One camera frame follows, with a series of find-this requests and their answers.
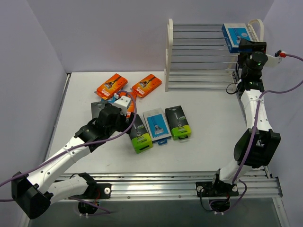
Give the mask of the blue white Harry's razor box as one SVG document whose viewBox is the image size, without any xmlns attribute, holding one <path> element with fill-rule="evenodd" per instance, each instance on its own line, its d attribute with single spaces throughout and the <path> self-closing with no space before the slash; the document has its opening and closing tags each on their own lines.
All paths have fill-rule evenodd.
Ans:
<svg viewBox="0 0 303 227">
<path fill-rule="evenodd" d="M 152 143 L 157 143 L 158 145 L 167 144 L 172 135 L 163 110 L 157 108 L 143 112 L 143 118 Z"/>
</svg>

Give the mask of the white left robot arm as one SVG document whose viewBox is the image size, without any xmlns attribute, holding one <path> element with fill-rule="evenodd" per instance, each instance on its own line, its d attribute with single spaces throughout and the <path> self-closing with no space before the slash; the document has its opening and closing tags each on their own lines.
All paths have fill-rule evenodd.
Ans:
<svg viewBox="0 0 303 227">
<path fill-rule="evenodd" d="M 127 104 L 106 104 L 97 118 L 82 126 L 51 158 L 27 173 L 17 172 L 11 181 L 11 196 L 30 219 L 41 216 L 50 205 L 67 198 L 94 199 L 97 183 L 87 173 L 57 181 L 77 161 L 99 146 L 114 140 L 115 132 L 129 134 L 136 119 L 133 111 L 127 118 Z"/>
</svg>

